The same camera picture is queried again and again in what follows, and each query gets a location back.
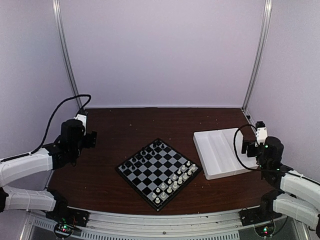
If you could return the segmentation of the white plastic divided tray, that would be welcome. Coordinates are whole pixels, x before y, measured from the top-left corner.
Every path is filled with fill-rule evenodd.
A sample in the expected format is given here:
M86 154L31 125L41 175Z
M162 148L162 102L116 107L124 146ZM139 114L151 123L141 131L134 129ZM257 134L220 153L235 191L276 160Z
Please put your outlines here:
M258 167L255 157L241 153L243 134L236 128L193 133L193 141L207 180L230 177Z

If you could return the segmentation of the black white chessboard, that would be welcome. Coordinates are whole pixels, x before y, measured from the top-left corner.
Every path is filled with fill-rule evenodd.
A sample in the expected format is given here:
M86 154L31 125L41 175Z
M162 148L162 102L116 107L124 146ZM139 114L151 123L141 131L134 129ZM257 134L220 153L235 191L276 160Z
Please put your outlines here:
M156 148L153 148L153 142L156 141ZM146 155L142 155L142 149L145 149ZM141 155L141 159L138 160L136 155ZM178 190L177 193L174 193L168 201L165 201L163 205L157 207L152 203L148 198L148 194L151 193L151 190L148 188L148 185L151 184L153 187L153 180L158 179L162 173L166 173L166 169L169 169L172 165L176 167L175 170L180 165L179 163L184 163L185 161L191 161L193 164L196 164L182 153L178 152L168 143L164 142L162 139L157 138L154 141L148 143L146 146L142 147L139 151L134 153L128 159L120 163L115 167L115 171L135 190L153 209L157 212L161 211L173 198L175 198L178 193L183 190L202 170L202 167L196 164L200 170L196 176L191 178L191 181ZM132 165L135 165L136 169L131 170Z

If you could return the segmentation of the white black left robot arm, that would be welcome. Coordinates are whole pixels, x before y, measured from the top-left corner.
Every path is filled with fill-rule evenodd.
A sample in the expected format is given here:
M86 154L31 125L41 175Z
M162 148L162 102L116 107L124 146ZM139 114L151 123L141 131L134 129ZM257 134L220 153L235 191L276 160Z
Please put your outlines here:
M94 148L97 132L87 133L87 117L78 114L61 124L60 135L53 143L38 150L3 158L0 161L0 210L40 210L52 212L61 222L72 218L67 201L57 191L28 190L9 184L40 172L76 165L83 149Z

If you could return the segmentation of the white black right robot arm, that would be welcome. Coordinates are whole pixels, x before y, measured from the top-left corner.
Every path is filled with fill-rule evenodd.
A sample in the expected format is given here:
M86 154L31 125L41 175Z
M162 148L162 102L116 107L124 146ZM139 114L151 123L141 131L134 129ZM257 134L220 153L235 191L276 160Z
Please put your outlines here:
M284 145L273 136L246 143L242 153L255 156L261 178L273 187L260 206L239 212L242 225L253 225L286 215L320 232L320 184L281 163Z

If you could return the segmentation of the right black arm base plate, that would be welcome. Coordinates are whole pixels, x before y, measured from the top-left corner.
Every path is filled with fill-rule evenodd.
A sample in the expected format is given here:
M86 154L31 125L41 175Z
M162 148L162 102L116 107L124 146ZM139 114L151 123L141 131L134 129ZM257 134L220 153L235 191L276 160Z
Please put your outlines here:
M261 199L260 206L243 208L238 214L243 227L272 221L283 216L273 211L273 200L267 198Z

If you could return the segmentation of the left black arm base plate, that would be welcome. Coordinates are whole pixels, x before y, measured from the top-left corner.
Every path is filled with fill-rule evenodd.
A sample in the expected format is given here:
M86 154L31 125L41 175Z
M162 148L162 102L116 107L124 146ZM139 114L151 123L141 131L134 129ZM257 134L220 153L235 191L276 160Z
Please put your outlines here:
M85 210L68 207L64 200L57 201L52 211L47 211L45 216L60 224L73 227L86 227L90 213Z

